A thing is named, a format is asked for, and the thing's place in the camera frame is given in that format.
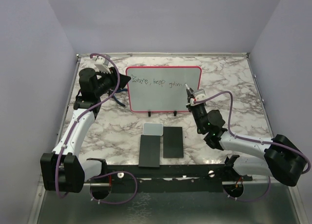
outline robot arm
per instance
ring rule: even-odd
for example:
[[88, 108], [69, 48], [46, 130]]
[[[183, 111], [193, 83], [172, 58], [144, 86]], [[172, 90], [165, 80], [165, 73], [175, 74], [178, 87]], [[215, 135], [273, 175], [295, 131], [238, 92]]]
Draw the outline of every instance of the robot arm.
[[207, 97], [203, 89], [193, 91], [186, 85], [186, 91], [186, 107], [194, 117], [197, 133], [207, 134], [204, 141], [209, 147], [253, 156], [236, 157], [233, 169], [239, 175], [273, 176], [284, 185], [297, 184], [307, 161], [289, 139], [283, 135], [276, 135], [273, 139], [262, 139], [235, 134], [230, 129], [223, 128], [225, 121], [219, 110], [206, 112], [203, 100]]
[[[92, 68], [85, 68], [79, 72], [79, 93], [81, 95], [76, 96], [71, 122], [52, 153], [44, 153], [40, 159], [43, 183], [46, 190], [56, 190], [56, 169], [58, 169], [59, 191], [75, 193], [81, 191], [85, 181], [105, 173], [106, 163], [103, 163], [105, 160], [87, 159], [84, 162], [78, 160], [83, 140], [100, 110], [100, 97], [117, 85], [117, 73], [114, 69], [108, 68], [106, 59], [96, 57], [94, 60], [96, 67], [101, 72], [96, 72]], [[119, 74], [119, 76], [118, 89], [122, 89], [131, 78], [122, 74]], [[97, 107], [85, 113], [87, 109], [95, 105]], [[56, 168], [59, 154], [61, 154], [60, 166]]]

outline wire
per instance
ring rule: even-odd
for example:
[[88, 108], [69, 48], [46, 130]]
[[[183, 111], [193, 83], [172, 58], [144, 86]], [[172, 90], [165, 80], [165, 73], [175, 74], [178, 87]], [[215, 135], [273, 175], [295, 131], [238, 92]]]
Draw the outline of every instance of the wire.
[[64, 198], [68, 194], [68, 192], [65, 193], [64, 195], [61, 195], [60, 192], [59, 192], [59, 165], [60, 165], [60, 159], [62, 157], [63, 151], [64, 151], [64, 149], [65, 149], [65, 147], [66, 147], [66, 145], [67, 145], [67, 143], [68, 143], [68, 141], [69, 141], [69, 139], [70, 139], [70, 137], [71, 137], [71, 135], [72, 135], [76, 125], [77, 125], [77, 123], [79, 122], [80, 118], [82, 118], [83, 115], [85, 115], [86, 113], [88, 113], [92, 109], [94, 109], [94, 108], [98, 107], [99, 105], [101, 105], [101, 104], [105, 103], [106, 101], [108, 101], [116, 93], [116, 91], [118, 90], [119, 84], [120, 84], [120, 75], [119, 75], [119, 71], [118, 71], [118, 68], [115, 65], [115, 63], [110, 58], [108, 58], [108, 57], [106, 57], [106, 56], [104, 56], [104, 55], [102, 55], [100, 53], [91, 53], [90, 54], [90, 58], [92, 58], [93, 56], [103, 57], [103, 58], [108, 60], [113, 65], [113, 67], [115, 68], [116, 73], [117, 73], [117, 84], [116, 84], [115, 89], [111, 93], [111, 95], [109, 95], [105, 100], [101, 101], [100, 103], [97, 103], [97, 104], [93, 105], [92, 107], [88, 108], [83, 113], [81, 113], [77, 117], [77, 119], [75, 119], [73, 125], [71, 126], [71, 128], [70, 128], [70, 130], [68, 132], [68, 135], [67, 135], [67, 137], [66, 137], [66, 139], [64, 141], [64, 145], [62, 146], [62, 149], [59, 152], [58, 159], [57, 159], [57, 164], [56, 164], [56, 170], [55, 170], [55, 191], [57, 193], [57, 196], [60, 197], [61, 199]]
[[259, 196], [258, 198], [255, 198], [255, 199], [251, 199], [251, 200], [245, 200], [245, 199], [239, 199], [237, 197], [233, 197], [233, 196], [230, 196], [224, 189], [223, 189], [223, 192], [228, 196], [228, 198], [232, 199], [232, 200], [235, 200], [235, 201], [240, 201], [240, 202], [256, 202], [256, 201], [259, 201], [261, 199], [263, 199], [264, 197], [266, 197], [268, 195], [268, 193], [270, 192], [271, 190], [271, 178], [268, 177], [268, 180], [269, 180], [269, 184], [268, 184], [268, 188], [267, 190], [265, 191], [265, 193], [263, 193], [263, 195]]
[[238, 187], [238, 182], [241, 181], [241, 180], [242, 180], [242, 177], [240, 177], [239, 180], [236, 182], [236, 184], [235, 184], [236, 188]]
[[137, 194], [137, 179], [130, 172], [127, 172], [127, 171], [116, 171], [116, 172], [112, 172], [112, 173], [108, 173], [108, 174], [104, 174], [104, 175], [100, 175], [100, 176], [95, 176], [92, 179], [105, 178], [107, 176], [111, 176], [111, 175], [118, 174], [118, 173], [129, 174], [133, 178], [133, 180], [135, 181], [135, 185], [136, 185], [136, 188], [135, 188], [135, 191], [134, 191], [133, 195], [130, 198], [126, 199], [125, 201], [120, 201], [120, 202], [101, 201], [101, 200], [97, 200], [97, 199], [95, 199], [93, 197], [92, 190], [90, 189], [91, 201], [95, 200], [98, 203], [103, 203], [103, 204], [125, 204], [125, 203], [129, 202], [130, 200], [132, 200], [136, 196], [136, 194]]
[[[299, 156], [301, 156], [301, 157], [307, 162], [307, 164], [308, 164], [307, 169], [306, 169], [305, 171], [303, 171], [302, 174], [306, 174], [306, 173], [308, 173], [308, 172], [310, 171], [310, 169], [311, 169], [311, 162], [310, 162], [310, 160], [309, 160], [302, 152], [299, 152], [299, 151], [297, 151], [297, 150], [295, 150], [295, 149], [293, 149], [293, 148], [291, 148], [291, 147], [285, 146], [285, 145], [283, 145], [283, 144], [281, 144], [281, 143], [275, 143], [275, 142], [269, 142], [269, 141], [263, 141], [263, 142], [262, 142], [262, 141], [260, 141], [260, 140], [254, 140], [254, 139], [245, 138], [245, 137], [236, 135], [235, 133], [232, 132], [232, 130], [231, 130], [231, 116], [232, 116], [232, 111], [233, 111], [233, 99], [234, 99], [234, 98], [233, 98], [232, 92], [230, 92], [230, 91], [221, 91], [221, 92], [215, 94], [214, 96], [211, 96], [211, 97], [209, 97], [209, 98], [207, 98], [207, 99], [205, 99], [205, 100], [202, 100], [202, 101], [194, 101], [194, 103], [205, 103], [205, 102], [210, 101], [210, 100], [212, 100], [212, 99], [214, 99], [214, 98], [216, 98], [216, 97], [218, 97], [218, 96], [220, 96], [220, 95], [223, 95], [223, 94], [229, 94], [230, 97], [231, 97], [230, 112], [229, 112], [229, 119], [228, 119], [228, 131], [229, 131], [229, 133], [230, 133], [232, 136], [234, 136], [234, 137], [236, 137], [236, 138], [238, 138], [238, 139], [241, 139], [241, 140], [246, 140], [246, 141], [250, 141], [250, 142], [254, 142], [254, 143], [273, 144], [273, 145], [282, 147], [282, 148], [284, 148], [284, 149], [287, 149], [287, 150], [289, 150], [289, 151], [291, 151], [291, 152], [293, 152], [293, 153], [296, 153], [296, 154], [298, 154]], [[266, 192], [265, 192], [262, 196], [260, 196], [260, 197], [258, 197], [258, 198], [256, 198], [256, 199], [252, 199], [252, 200], [238, 199], [238, 198], [234, 198], [234, 197], [230, 196], [225, 190], [223, 190], [223, 191], [228, 195], [229, 198], [234, 199], [234, 200], [236, 200], [236, 201], [241, 201], [241, 202], [255, 202], [255, 201], [258, 201], [258, 200], [260, 200], [260, 199], [266, 197], [266, 196], [268, 195], [270, 189], [271, 189], [271, 178], [269, 177], [268, 189], [266, 190]]]
[[[127, 88], [124, 88], [124, 89], [118, 90], [116, 93], [120, 93], [120, 92], [124, 92], [124, 91], [128, 91], [128, 89], [127, 89]], [[113, 99], [116, 101], [116, 103], [119, 104], [120, 106], [122, 106], [122, 107], [125, 107], [125, 106], [126, 106], [124, 103], [120, 102], [120, 101], [115, 97], [115, 95], [113, 95], [112, 98], [113, 98]]]
[[226, 93], [229, 94], [230, 97], [231, 97], [230, 112], [229, 112], [229, 119], [228, 119], [228, 130], [229, 130], [229, 133], [232, 136], [234, 136], [234, 137], [236, 137], [238, 139], [241, 139], [241, 140], [246, 140], [246, 141], [250, 141], [250, 142], [254, 142], [254, 143], [273, 144], [273, 145], [282, 147], [284, 149], [287, 149], [287, 150], [289, 150], [289, 151], [291, 151], [293, 153], [296, 153], [299, 156], [301, 156], [308, 164], [307, 169], [305, 171], [303, 171], [302, 174], [306, 174], [306, 173], [308, 173], [310, 171], [310, 169], [311, 169], [311, 162], [309, 161], [309, 159], [302, 152], [299, 152], [299, 151], [297, 151], [297, 150], [295, 150], [295, 149], [293, 149], [291, 147], [285, 146], [285, 145], [283, 145], [281, 143], [275, 143], [275, 142], [269, 142], [269, 141], [263, 141], [262, 142], [260, 140], [254, 140], [254, 139], [245, 138], [245, 137], [242, 137], [242, 136], [239, 136], [239, 135], [236, 135], [235, 133], [233, 133], [232, 130], [231, 130], [231, 116], [232, 116], [232, 111], [233, 111], [233, 94], [230, 91], [221, 91], [218, 94], [215, 94], [214, 96], [211, 96], [211, 97], [209, 97], [209, 98], [207, 98], [205, 100], [194, 101], [194, 103], [205, 103], [207, 101], [210, 101], [210, 100], [212, 100], [212, 99], [214, 99], [214, 98], [216, 98], [216, 97], [218, 97], [218, 96], [220, 96], [222, 94], [226, 94]]

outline whiteboard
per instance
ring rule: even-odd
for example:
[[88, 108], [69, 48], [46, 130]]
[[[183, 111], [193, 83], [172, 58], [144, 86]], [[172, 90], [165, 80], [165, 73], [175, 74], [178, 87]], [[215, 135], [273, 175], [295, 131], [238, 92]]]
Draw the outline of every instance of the whiteboard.
[[130, 66], [126, 75], [130, 109], [133, 112], [187, 111], [185, 84], [199, 88], [199, 66]]

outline marble tabletop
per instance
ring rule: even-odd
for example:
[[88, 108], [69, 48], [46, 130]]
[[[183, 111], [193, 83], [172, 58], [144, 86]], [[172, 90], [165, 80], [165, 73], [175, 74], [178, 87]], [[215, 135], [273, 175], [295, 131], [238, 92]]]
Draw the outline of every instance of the marble tabletop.
[[[256, 137], [270, 137], [265, 115], [256, 87], [245, 57], [112, 57], [119, 72], [125, 74], [128, 66], [198, 65], [202, 68], [200, 88], [207, 96], [223, 90], [234, 95], [232, 131]], [[79, 71], [95, 68], [94, 61], [81, 58]], [[67, 128], [72, 113], [75, 96], [79, 91], [78, 75], [75, 80], [70, 106], [63, 131]], [[108, 164], [138, 164], [139, 142], [145, 122], [161, 122], [164, 126], [182, 126], [184, 158], [165, 159], [160, 148], [160, 164], [206, 164], [223, 163], [232, 151], [219, 151], [209, 148], [204, 136], [196, 133], [196, 125], [191, 113], [132, 113], [129, 108], [127, 92], [116, 94], [126, 107], [118, 105], [113, 99], [101, 106], [95, 123], [90, 127], [82, 144], [79, 160], [87, 158], [105, 159]], [[207, 103], [207, 111], [219, 109], [223, 119], [229, 115], [230, 97], [220, 96]]]

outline black marker writing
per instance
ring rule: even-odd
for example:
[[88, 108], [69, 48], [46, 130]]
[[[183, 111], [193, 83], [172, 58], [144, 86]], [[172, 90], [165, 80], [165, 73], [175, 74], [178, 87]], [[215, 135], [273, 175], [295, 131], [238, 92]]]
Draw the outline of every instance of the black marker writing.
[[182, 84], [178, 83], [178, 82], [171, 82], [169, 83], [170, 88], [172, 88], [173, 86], [182, 86]]
[[139, 79], [139, 78], [137, 78], [134, 75], [131, 75], [131, 79], [132, 79], [132, 82], [138, 82], [140, 84], [145, 83], [146, 85], [148, 84], [148, 80], [147, 79]]
[[154, 79], [154, 84], [158, 84], [158, 85], [163, 85], [166, 81], [165, 80], [155, 80]]

